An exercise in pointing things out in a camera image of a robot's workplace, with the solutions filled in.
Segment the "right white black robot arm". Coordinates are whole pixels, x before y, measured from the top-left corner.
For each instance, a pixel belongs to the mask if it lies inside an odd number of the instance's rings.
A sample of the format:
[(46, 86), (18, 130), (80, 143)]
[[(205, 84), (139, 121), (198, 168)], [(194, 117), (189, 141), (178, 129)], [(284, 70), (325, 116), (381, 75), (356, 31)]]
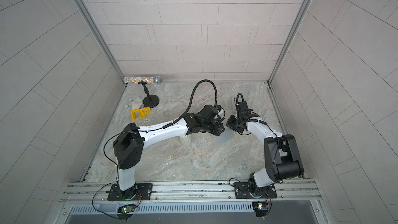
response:
[(250, 174), (247, 183), (237, 186), (238, 191), (250, 198), (275, 198), (275, 183), (304, 174), (301, 155), (293, 135), (274, 131), (257, 117), (238, 119), (231, 115), (227, 127), (239, 134), (247, 130), (264, 144), (264, 167)]

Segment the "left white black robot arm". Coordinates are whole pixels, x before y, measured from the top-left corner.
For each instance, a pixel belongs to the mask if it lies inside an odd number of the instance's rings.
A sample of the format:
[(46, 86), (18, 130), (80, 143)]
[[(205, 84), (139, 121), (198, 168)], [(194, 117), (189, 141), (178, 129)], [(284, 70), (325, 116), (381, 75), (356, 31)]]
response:
[(119, 199), (132, 199), (140, 192), (135, 181), (135, 166), (140, 162), (145, 148), (164, 140), (199, 132), (220, 136), (225, 130), (222, 120), (214, 120), (212, 117), (207, 120), (200, 114), (188, 114), (176, 122), (165, 122), (153, 127), (138, 127), (135, 123), (127, 125), (113, 143), (117, 159)]

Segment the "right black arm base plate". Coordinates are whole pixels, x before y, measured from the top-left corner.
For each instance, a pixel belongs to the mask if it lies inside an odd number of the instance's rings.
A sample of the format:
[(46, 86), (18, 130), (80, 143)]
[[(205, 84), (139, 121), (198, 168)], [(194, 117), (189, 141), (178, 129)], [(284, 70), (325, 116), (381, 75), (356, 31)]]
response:
[(236, 181), (233, 184), (236, 199), (276, 199), (277, 193), (273, 184), (266, 187), (257, 187), (249, 182)]

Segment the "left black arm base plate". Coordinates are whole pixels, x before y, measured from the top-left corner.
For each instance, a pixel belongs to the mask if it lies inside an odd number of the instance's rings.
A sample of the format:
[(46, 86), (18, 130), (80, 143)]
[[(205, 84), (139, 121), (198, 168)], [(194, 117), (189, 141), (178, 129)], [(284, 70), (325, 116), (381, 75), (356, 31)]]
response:
[(122, 191), (117, 183), (112, 184), (108, 193), (108, 201), (138, 201), (150, 200), (153, 184), (135, 184), (132, 188)]

